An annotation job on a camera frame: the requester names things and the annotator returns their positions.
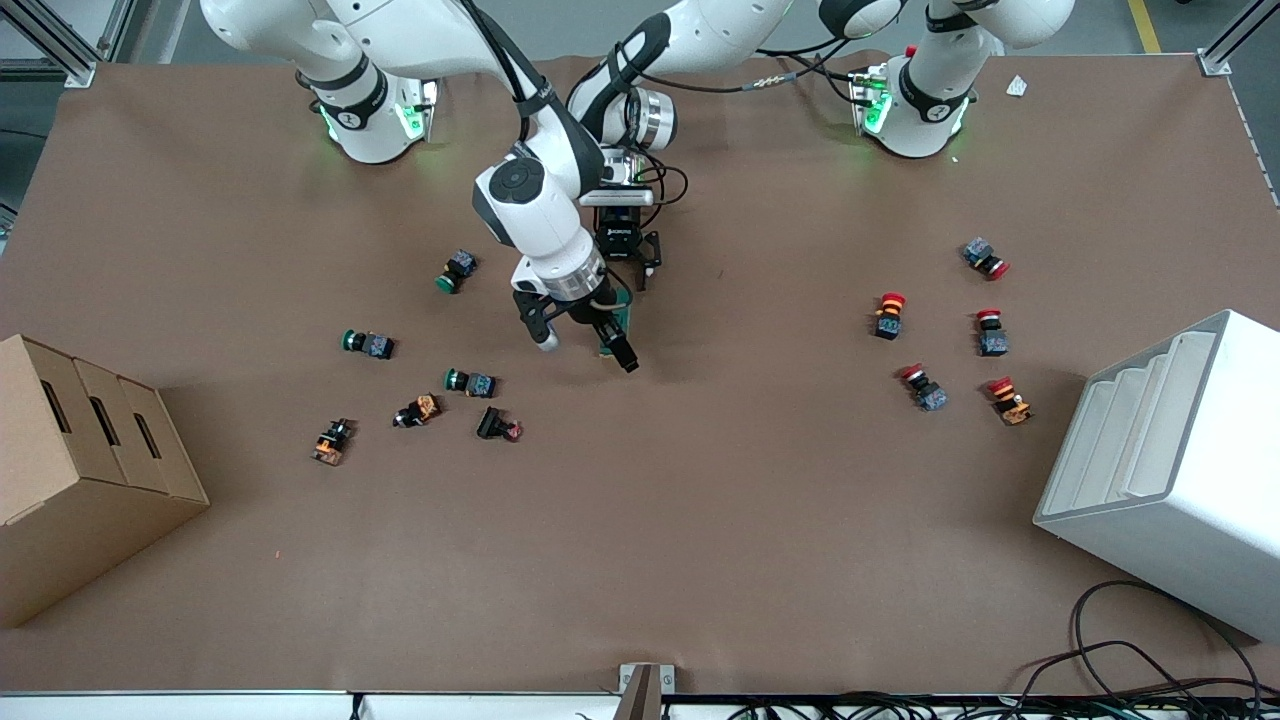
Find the gray floor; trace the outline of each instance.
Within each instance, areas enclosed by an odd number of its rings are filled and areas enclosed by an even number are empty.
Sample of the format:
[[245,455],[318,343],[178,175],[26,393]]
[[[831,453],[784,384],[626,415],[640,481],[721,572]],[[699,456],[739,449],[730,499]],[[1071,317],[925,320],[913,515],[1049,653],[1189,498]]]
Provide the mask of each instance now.
[[[645,17],[673,0],[480,0],[480,5],[511,32],[534,60],[562,55],[596,56]],[[1239,9],[1242,0],[1148,0],[1152,22],[1165,51],[1204,45]],[[900,51],[923,32],[924,0],[909,0],[902,18],[870,40],[850,47]],[[572,32],[564,28],[572,27]],[[817,19],[814,0],[797,0],[768,46],[810,45],[827,37]],[[1263,158],[1280,165],[1280,20],[1265,27],[1231,60],[1240,102],[1253,127]],[[1130,54],[1142,44],[1126,0],[1076,0],[1062,31],[1032,54]],[[200,13],[198,0],[152,0],[141,38],[131,54],[141,63],[269,63],[224,45]],[[52,124],[61,87],[51,82],[0,82],[0,128],[45,133]],[[0,133],[0,201],[19,208],[42,145],[38,140]]]

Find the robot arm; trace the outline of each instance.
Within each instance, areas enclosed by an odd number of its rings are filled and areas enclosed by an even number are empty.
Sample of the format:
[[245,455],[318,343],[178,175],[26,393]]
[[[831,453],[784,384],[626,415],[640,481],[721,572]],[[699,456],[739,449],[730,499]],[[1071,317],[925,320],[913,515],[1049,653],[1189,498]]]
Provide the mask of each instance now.
[[393,160],[426,135],[422,110],[434,88],[383,72],[307,0],[201,0],[200,9],[223,42],[293,63],[330,137],[353,160]]
[[[579,81],[568,109],[602,143],[662,150],[675,137],[671,99],[636,88],[646,76],[739,65],[773,33],[791,0],[681,0],[640,23]],[[897,17],[902,0],[818,0],[833,36],[867,37]]]
[[973,81],[998,45],[1030,47],[1062,28],[1075,0],[929,0],[927,32],[910,58],[870,68],[856,113],[891,152],[927,158],[960,131]]
[[549,320],[568,314],[591,325],[625,370],[635,370],[635,352],[612,313],[617,296],[604,259],[573,204],[599,184],[603,155],[550,83],[498,23],[458,0],[329,3],[388,72],[415,78],[480,72],[522,99],[516,109],[536,132],[476,178],[472,206],[498,242],[524,254],[511,283],[538,346],[557,347]]

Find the green led light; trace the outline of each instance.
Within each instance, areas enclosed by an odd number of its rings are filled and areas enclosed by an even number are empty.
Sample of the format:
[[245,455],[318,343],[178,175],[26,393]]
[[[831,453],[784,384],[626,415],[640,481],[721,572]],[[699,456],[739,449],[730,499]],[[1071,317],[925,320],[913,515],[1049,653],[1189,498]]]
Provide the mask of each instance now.
[[867,109],[867,132],[877,133],[884,127],[884,118],[888,117],[890,109],[893,106],[893,96],[888,92],[881,92],[879,97],[872,102],[872,106]]
[[412,106],[403,106],[399,102],[396,104],[396,117],[399,118],[401,126],[404,127],[404,135],[410,140],[417,140],[422,137],[422,113],[419,113]]
[[969,99],[965,97],[964,102],[960,104],[960,109],[956,110],[956,123],[951,126],[951,135],[960,132],[960,122],[964,120],[964,111],[969,109]]
[[324,124],[329,128],[329,140],[338,142],[338,131],[333,129],[333,120],[329,119],[329,113],[323,106],[320,108],[320,117],[324,118]]

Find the metal clamp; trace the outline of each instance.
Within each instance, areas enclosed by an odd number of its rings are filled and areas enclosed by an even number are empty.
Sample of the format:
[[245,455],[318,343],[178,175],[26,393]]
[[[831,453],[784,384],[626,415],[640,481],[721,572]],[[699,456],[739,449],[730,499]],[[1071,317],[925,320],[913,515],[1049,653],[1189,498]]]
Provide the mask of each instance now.
[[1196,61],[1199,63],[1201,73],[1204,77],[1229,76],[1231,65],[1226,59],[1254,33],[1262,23],[1280,8],[1280,0],[1251,0],[1231,22],[1226,23],[1217,38],[1208,47],[1196,50]]

